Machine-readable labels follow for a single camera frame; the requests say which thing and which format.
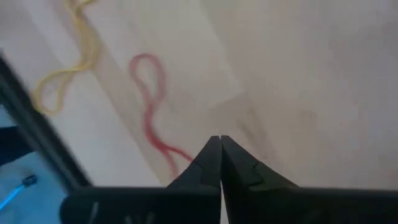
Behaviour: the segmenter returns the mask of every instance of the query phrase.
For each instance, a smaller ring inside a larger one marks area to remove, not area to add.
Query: yellow yarn
[[[67,10],[72,15],[73,24],[81,44],[80,61],[74,67],[53,71],[38,82],[36,89],[32,92],[32,97],[36,110],[43,114],[51,116],[58,113],[63,107],[63,96],[65,95],[65,90],[73,77],[78,72],[91,70],[95,66],[100,54],[100,42],[96,33],[89,27],[83,17],[85,6],[95,1],[96,0],[84,0],[79,3],[75,3],[74,0],[67,0],[66,2]],[[42,94],[45,85],[57,77],[61,78],[60,87],[57,90],[57,104],[55,109],[51,110],[43,105]]]

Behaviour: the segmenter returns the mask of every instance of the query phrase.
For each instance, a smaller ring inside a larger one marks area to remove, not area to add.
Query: red string
[[[139,61],[141,59],[147,59],[155,65],[156,74],[157,74],[157,92],[155,96],[151,96],[148,88],[146,87],[145,83],[138,77],[137,75],[137,68]],[[138,89],[141,91],[142,97],[144,98],[146,110],[144,112],[144,131],[147,140],[153,145],[157,150],[159,150],[163,156],[166,158],[167,162],[169,163],[170,169],[173,173],[173,176],[178,176],[178,167],[174,161],[174,158],[170,155],[170,152],[174,152],[184,159],[188,161],[192,161],[193,158],[184,152],[182,149],[177,147],[169,146],[168,144],[164,143],[160,137],[156,134],[152,120],[154,117],[155,112],[157,111],[160,103],[165,98],[166,95],[166,73],[164,72],[162,64],[159,62],[159,59],[152,54],[139,54],[136,55],[130,61],[130,75],[131,78],[135,81],[138,86]]]

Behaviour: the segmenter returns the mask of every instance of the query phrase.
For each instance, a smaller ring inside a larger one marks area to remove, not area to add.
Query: black plastic object
[[[212,137],[189,167],[166,188],[89,187],[66,198],[64,224],[217,224],[221,208],[221,142]]]
[[[305,189],[222,136],[222,183],[235,223],[398,223],[398,192]]]
[[[32,185],[35,185],[36,183],[37,183],[36,175],[30,175],[28,177],[25,177],[22,180],[22,184],[24,187],[31,187]]]
[[[306,189],[228,136],[211,137],[167,188],[90,188],[61,207],[64,224],[219,223],[220,180],[228,220],[250,223],[398,223],[398,193]]]

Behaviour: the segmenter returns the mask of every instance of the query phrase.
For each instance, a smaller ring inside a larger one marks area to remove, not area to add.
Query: blue cable
[[[0,203],[0,210],[2,210],[17,194],[24,189],[24,185],[18,186],[16,189],[14,189],[7,197]]]

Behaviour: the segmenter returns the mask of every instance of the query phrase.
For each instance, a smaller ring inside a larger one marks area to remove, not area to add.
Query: black bar
[[[38,113],[17,76],[0,55],[0,102],[11,115],[23,137],[38,151],[69,192],[91,185],[49,122]]]

